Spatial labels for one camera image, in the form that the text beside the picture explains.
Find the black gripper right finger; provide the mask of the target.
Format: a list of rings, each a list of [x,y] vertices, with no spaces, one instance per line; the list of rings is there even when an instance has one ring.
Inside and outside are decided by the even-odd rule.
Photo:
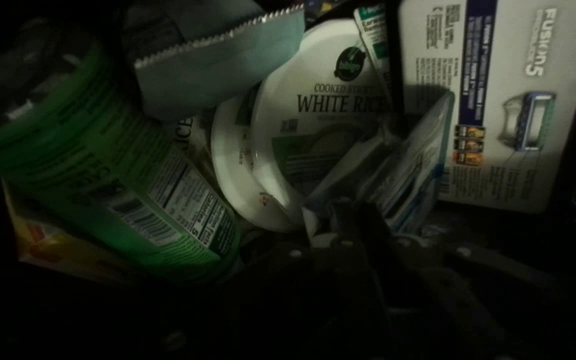
[[[576,286],[473,241],[395,236],[395,257],[473,360],[576,360]]]

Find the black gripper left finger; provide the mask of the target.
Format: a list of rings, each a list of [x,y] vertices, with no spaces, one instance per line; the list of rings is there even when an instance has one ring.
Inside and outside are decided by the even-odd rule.
[[[330,208],[328,247],[309,247],[299,260],[328,280],[326,318],[305,346],[305,360],[393,360],[393,322],[369,249],[356,203],[337,199]]]

